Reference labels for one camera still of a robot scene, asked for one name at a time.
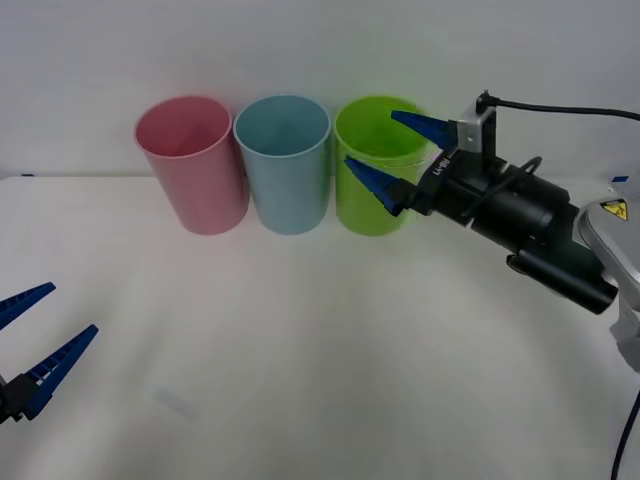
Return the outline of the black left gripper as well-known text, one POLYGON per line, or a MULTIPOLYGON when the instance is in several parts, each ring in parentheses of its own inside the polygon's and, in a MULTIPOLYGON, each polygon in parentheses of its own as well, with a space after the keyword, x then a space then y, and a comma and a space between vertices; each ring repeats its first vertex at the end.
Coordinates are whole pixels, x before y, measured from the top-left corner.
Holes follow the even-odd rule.
MULTIPOLYGON (((0 329, 3 330, 55 289, 52 282, 47 282, 1 300, 0 329)), ((98 327, 91 324, 18 378, 10 382, 1 378, 1 423, 8 419, 18 422, 21 416, 28 420, 37 417, 98 332, 98 327)))

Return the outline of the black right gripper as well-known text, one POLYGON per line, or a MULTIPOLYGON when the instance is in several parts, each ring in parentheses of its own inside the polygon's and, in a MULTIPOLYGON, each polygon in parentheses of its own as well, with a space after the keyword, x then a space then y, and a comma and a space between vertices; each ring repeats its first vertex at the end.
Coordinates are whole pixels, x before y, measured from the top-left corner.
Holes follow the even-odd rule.
MULTIPOLYGON (((414 112, 393 110, 391 118, 434 143, 440 150, 458 146, 458 126, 414 112)), ((356 179, 385 210, 397 217, 413 208, 428 216, 438 213, 472 229, 509 229, 511 196, 504 184, 511 166, 494 156, 488 161, 476 154, 438 153, 416 186, 352 157, 344 160, 356 179)))

